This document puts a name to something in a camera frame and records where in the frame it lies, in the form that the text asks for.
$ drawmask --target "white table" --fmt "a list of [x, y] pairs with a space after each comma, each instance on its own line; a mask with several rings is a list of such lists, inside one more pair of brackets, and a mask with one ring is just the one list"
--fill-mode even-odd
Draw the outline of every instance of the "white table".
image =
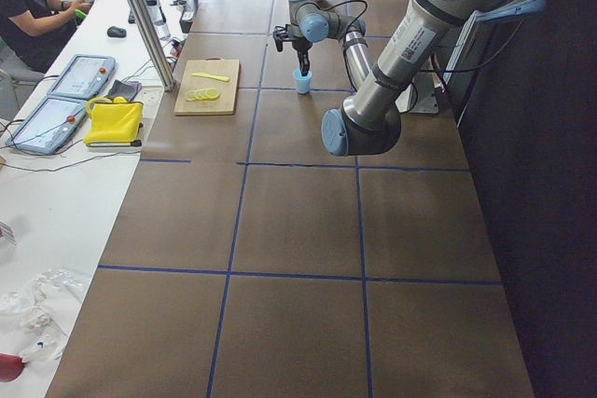
[[[183, 38], [178, 25], [180, 13], [164, 6], [173, 37]], [[117, 70], [101, 93], [114, 79], [132, 75], [149, 60], [136, 25], [127, 23], [126, 0], [97, 0], [48, 75], [57, 75], [75, 54], [114, 56]], [[117, 25], [127, 30], [124, 39], [109, 38], [106, 30]], [[155, 70], [139, 77], [144, 85], [140, 101], [144, 107], [144, 134], [151, 129], [160, 105], [163, 88]], [[42, 81], [20, 110], [25, 118], [44, 98], [53, 79]], [[90, 121], [79, 128], [74, 141], [90, 129]], [[0, 139], [4, 146], [7, 135]], [[29, 280], [52, 268], [65, 268], [92, 276], [115, 222], [120, 204], [139, 161], [135, 148], [120, 149], [119, 154], [87, 161], [58, 172], [26, 172], [4, 167], [0, 170], [0, 221], [12, 227], [17, 245], [0, 239], [0, 295], [19, 291]], [[12, 149], [0, 149], [9, 165], [31, 170], [55, 169], [95, 156], [109, 156], [87, 148], [82, 142], [63, 154], [33, 157]], [[0, 353], [16, 354], [31, 345], [31, 335], [15, 328], [13, 320], [0, 316]], [[0, 395], [35, 398], [45, 395], [59, 361], [30, 363], [16, 380], [0, 383]]]

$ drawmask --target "computer mouse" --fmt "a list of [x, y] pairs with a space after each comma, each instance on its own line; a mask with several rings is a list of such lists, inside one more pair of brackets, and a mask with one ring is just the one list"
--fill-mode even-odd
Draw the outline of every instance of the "computer mouse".
[[108, 36], [110, 37], [125, 37], [127, 31], [124, 28], [112, 26], [108, 28]]

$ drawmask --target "black shirt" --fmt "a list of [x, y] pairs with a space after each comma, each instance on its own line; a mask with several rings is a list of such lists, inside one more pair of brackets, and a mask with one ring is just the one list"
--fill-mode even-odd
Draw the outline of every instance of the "black shirt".
[[33, 37], [9, 19], [27, 10], [36, 19], [52, 15], [46, 0], [0, 0], [0, 35], [27, 65], [36, 71], [46, 72], [75, 32], [75, 22]]

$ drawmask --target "yellow pouch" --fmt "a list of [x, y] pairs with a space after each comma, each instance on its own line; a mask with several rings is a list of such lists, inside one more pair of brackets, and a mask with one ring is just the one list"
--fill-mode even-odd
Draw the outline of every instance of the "yellow pouch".
[[137, 138], [143, 104], [129, 103], [122, 97], [92, 98], [86, 105], [91, 130], [83, 138], [86, 145], [131, 144]]

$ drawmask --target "light blue cup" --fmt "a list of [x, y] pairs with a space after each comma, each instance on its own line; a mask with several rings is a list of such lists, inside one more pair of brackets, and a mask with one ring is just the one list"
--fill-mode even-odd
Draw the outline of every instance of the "light blue cup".
[[311, 90], [311, 71], [309, 71], [307, 75], [303, 76], [300, 74], [300, 70], [296, 69], [292, 75], [295, 78], [295, 89], [297, 90], [297, 93], [309, 93], [309, 90]]

